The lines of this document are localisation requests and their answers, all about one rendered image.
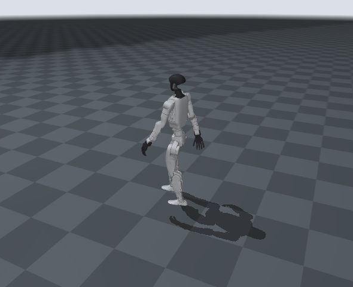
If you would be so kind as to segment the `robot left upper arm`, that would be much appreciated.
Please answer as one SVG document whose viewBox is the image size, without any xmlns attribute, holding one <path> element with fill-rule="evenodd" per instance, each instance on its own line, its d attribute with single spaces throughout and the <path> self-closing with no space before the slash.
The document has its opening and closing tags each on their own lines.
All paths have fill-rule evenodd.
<svg viewBox="0 0 353 287">
<path fill-rule="evenodd" d="M 167 100 L 164 104 L 163 104 L 163 111 L 162 111 L 162 114 L 161 114 L 161 121 L 158 121 L 158 122 L 161 122 L 162 124 L 162 128 L 163 129 L 166 125 L 166 122 L 168 120 L 168 117 L 169 117 L 169 114 L 170 112 L 174 109 L 174 104 L 175 104 L 175 101 L 174 100 Z"/>
</svg>

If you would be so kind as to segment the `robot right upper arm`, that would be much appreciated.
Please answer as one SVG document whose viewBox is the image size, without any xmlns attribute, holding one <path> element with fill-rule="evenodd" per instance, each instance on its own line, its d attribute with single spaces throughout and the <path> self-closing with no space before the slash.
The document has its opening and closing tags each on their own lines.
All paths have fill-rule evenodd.
<svg viewBox="0 0 353 287">
<path fill-rule="evenodd" d="M 191 102 L 191 94 L 190 93 L 185 93 L 188 96 L 188 119 L 191 119 L 194 117 L 194 111 L 193 111 L 193 105 Z"/>
</svg>

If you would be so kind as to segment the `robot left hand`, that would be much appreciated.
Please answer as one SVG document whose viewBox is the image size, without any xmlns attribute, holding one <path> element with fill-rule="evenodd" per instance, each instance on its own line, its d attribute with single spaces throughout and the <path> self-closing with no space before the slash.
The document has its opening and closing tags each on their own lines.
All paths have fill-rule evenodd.
<svg viewBox="0 0 353 287">
<path fill-rule="evenodd" d="M 143 146 L 142 146 L 141 149 L 142 149 L 142 153 L 143 153 L 144 156 L 146 156 L 146 155 L 145 155 L 145 152 L 146 152 L 148 146 L 150 146 L 151 144 L 152 144 L 152 142 L 149 142 L 149 143 L 147 144 L 147 141 L 145 141 L 145 142 L 143 143 Z"/>
</svg>

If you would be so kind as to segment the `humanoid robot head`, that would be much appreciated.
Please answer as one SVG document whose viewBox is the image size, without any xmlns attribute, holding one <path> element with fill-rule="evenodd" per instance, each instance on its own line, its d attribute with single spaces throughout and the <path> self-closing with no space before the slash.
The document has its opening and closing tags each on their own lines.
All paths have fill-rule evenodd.
<svg viewBox="0 0 353 287">
<path fill-rule="evenodd" d="M 177 98 L 183 98 L 185 95 L 182 94 L 181 89 L 177 87 L 177 85 L 180 85 L 182 83 L 185 83 L 186 80 L 184 78 L 184 76 L 180 75 L 180 74 L 174 74 L 172 76 L 169 77 L 169 82 L 171 84 L 171 90 L 175 91 L 175 94 Z M 173 84 L 175 84 L 175 87 L 173 88 Z"/>
</svg>

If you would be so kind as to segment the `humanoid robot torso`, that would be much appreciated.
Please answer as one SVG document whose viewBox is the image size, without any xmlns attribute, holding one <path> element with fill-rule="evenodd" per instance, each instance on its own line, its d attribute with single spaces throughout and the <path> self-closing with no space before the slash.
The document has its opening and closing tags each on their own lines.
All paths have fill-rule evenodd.
<svg viewBox="0 0 353 287">
<path fill-rule="evenodd" d="M 168 100 L 174 100 L 174 109 L 170 112 L 168 117 L 169 127 L 173 127 L 172 143 L 174 141 L 180 142 L 180 147 L 185 144 L 186 135 L 182 130 L 182 127 L 186 125 L 187 116 L 188 116 L 188 96 L 183 93 L 185 96 L 183 98 L 175 97 L 176 94 L 171 96 Z"/>
</svg>

